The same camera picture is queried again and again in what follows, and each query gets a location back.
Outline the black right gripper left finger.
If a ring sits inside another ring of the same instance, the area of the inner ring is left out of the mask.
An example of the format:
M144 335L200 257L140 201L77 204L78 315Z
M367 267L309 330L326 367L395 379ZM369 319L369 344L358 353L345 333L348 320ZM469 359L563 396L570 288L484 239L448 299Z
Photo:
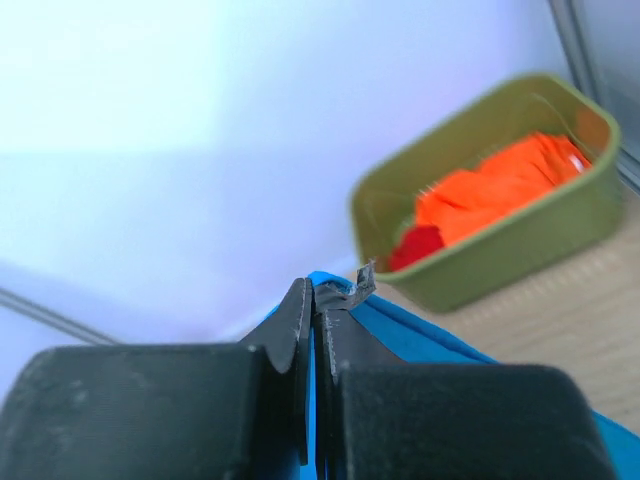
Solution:
M296 479L313 285L233 343L56 347L1 411L5 479Z

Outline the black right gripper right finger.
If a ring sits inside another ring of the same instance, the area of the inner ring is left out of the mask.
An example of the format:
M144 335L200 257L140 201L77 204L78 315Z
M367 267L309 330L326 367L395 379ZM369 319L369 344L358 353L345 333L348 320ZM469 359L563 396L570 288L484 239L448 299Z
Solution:
M536 364L411 363L354 316L375 289L315 290L316 472L322 479L612 479L583 394Z

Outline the blue t shirt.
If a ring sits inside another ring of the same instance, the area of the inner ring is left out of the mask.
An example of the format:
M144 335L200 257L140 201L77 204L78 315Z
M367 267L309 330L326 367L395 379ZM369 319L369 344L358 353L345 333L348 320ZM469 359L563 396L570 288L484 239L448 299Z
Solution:
M494 362L450 332L375 294L356 307L352 316L387 349L410 363ZM599 413L594 419L618 476L638 479L639 437Z

